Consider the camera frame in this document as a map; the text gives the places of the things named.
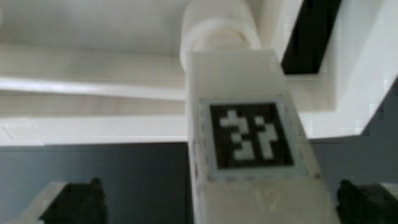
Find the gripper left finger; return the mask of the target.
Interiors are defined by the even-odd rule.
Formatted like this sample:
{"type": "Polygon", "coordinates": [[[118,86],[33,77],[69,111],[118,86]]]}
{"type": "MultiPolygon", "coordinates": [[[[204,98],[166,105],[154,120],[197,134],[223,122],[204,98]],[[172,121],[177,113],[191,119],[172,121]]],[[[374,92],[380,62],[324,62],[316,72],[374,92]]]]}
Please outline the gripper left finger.
{"type": "Polygon", "coordinates": [[[46,185],[17,218],[10,221],[10,224],[44,224],[44,222],[38,220],[38,217],[49,207],[65,185],[65,182],[51,182],[46,185]]]}

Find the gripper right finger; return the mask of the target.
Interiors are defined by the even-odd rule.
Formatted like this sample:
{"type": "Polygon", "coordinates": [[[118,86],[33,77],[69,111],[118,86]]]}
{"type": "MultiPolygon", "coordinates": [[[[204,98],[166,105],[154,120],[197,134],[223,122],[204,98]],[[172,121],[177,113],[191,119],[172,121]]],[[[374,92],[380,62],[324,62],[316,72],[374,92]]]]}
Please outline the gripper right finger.
{"type": "Polygon", "coordinates": [[[398,183],[339,183],[337,215],[340,224],[398,224],[398,183]]]}

